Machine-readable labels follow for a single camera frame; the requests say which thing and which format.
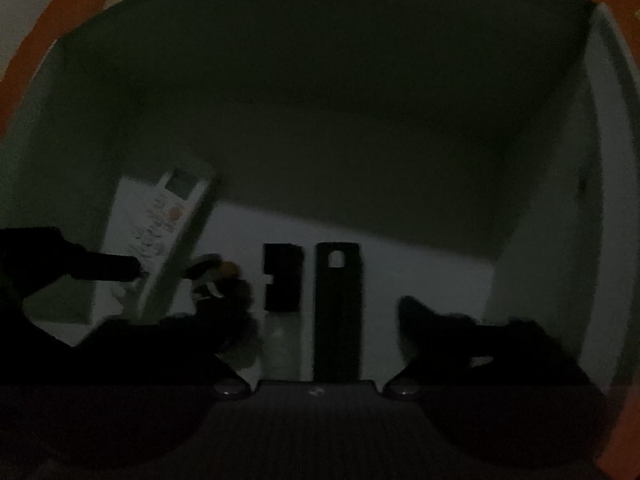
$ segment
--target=black rectangular object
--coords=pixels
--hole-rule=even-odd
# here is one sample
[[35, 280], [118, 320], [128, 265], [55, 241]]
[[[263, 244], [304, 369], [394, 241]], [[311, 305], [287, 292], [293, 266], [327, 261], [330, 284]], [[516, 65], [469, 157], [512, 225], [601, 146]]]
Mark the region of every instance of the black rectangular object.
[[266, 286], [264, 309], [269, 312], [296, 312], [302, 293], [302, 263], [305, 252], [294, 244], [265, 244], [262, 268], [273, 276]]
[[[341, 267], [330, 266], [334, 252], [342, 260]], [[359, 244], [316, 245], [315, 381], [343, 383], [360, 378], [362, 282]]]

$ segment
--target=orange surface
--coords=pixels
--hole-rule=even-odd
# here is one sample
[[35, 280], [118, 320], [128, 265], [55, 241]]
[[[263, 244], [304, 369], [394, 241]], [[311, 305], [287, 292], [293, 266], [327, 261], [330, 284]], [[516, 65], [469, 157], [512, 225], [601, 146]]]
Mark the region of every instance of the orange surface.
[[[22, 99], [31, 77], [52, 42], [94, 16], [105, 0], [53, 0], [20, 45], [0, 81], [0, 139], [9, 117]], [[611, 8], [631, 52], [640, 62], [640, 20], [634, 16], [640, 0], [594, 0]], [[609, 445], [598, 465], [614, 480], [640, 476], [640, 387], [628, 394]]]

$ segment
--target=orange floor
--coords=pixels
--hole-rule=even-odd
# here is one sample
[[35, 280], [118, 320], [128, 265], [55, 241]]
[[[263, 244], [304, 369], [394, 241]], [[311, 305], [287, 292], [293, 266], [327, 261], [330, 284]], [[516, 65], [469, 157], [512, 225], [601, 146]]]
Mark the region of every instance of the orange floor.
[[[0, 139], [51, 43], [94, 16], [105, 0], [53, 0], [22, 42], [0, 80]], [[636, 61], [640, 61], [640, 0], [594, 0], [612, 10]], [[632, 388], [609, 445], [597, 461], [614, 480], [640, 476], [640, 387]]]

